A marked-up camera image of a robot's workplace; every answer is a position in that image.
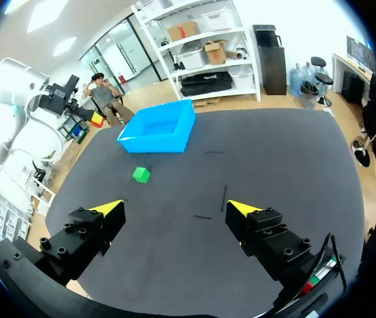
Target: person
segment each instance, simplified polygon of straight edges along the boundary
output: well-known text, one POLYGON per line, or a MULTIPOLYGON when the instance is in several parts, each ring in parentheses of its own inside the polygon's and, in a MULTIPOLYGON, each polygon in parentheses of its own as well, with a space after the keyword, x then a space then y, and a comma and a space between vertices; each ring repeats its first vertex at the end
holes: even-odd
POLYGON ((108 79, 104 79, 102 73, 96 73, 92 76, 92 80, 83 88, 83 94, 85 97, 92 96, 94 98, 110 126, 121 125, 113 110, 120 114, 125 123, 128 123, 135 115, 115 99, 120 95, 120 92, 111 85, 108 79), (96 88, 89 89, 89 86, 93 83, 96 84, 96 88))

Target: green cube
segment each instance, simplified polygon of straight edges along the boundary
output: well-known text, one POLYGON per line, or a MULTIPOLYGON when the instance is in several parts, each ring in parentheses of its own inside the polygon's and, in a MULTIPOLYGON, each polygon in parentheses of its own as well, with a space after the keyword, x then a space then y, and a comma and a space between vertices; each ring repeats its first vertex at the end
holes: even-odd
POLYGON ((138 182, 142 182, 143 184, 148 182, 149 176, 151 173, 146 169, 142 167, 137 167, 135 169, 135 172, 133 172, 133 179, 135 179, 138 182))

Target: desk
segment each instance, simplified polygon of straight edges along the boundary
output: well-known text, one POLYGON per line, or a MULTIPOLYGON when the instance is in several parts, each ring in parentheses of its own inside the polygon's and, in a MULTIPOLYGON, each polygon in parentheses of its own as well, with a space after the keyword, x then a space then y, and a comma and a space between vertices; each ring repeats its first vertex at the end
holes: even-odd
POLYGON ((334 84, 332 90, 336 93, 341 93, 342 84, 344 80, 344 71, 353 72, 365 82, 362 104, 363 106, 367 104, 369 100, 369 88, 371 84, 372 73, 366 71, 363 73, 358 66, 349 58, 340 56, 338 54, 332 54, 332 65, 333 65, 333 74, 332 79, 334 84))
MULTIPOLYGON (((136 312, 254 317, 282 286, 248 258, 220 211, 226 198, 274 207, 316 254, 328 232, 355 275, 364 239, 363 199, 349 145, 323 111, 260 109, 198 114, 183 154, 128 154, 122 127, 99 131, 46 216, 53 235, 76 208, 125 200, 127 222, 79 278, 99 302, 136 312), (132 178, 147 167, 147 184, 132 178), (193 215, 211 217, 199 219, 193 215)), ((339 277, 327 290, 342 292, 339 277)))

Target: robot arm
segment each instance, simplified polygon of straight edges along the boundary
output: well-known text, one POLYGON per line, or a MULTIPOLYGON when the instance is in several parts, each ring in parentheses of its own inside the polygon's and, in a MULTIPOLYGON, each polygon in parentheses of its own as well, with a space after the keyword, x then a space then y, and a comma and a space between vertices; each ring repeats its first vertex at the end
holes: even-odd
POLYGON ((72 99, 78 80, 71 76, 64 87, 48 85, 48 76, 18 61, 6 58, 0 62, 0 171, 8 156, 16 151, 12 144, 26 125, 27 118, 45 125, 31 116, 38 107, 58 116, 70 112, 85 120, 92 118, 93 111, 79 108, 77 101, 72 99))

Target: yellow object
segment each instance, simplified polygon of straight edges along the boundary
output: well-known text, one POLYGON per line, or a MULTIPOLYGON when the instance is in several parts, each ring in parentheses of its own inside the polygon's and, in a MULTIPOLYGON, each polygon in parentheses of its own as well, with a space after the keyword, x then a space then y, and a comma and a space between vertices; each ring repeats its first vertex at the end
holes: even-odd
POLYGON ((100 114, 94 112, 94 115, 92 116, 91 122, 93 122, 97 125, 100 125, 100 124, 102 124, 102 120, 103 120, 103 117, 100 114))
POLYGON ((123 202, 123 200, 118 200, 104 205, 100 205, 99 207, 92 207, 91 209, 89 209, 89 211, 96 210, 98 212, 103 213, 103 216, 106 216, 112 209, 114 209, 118 204, 120 204, 120 202, 123 202))
POLYGON ((250 205, 246 205, 241 202, 236 202, 234 200, 229 200, 228 202, 232 203, 239 210, 239 212, 243 214, 244 217, 247 217, 248 213, 263 210, 263 209, 259 209, 258 207, 252 207, 250 205))

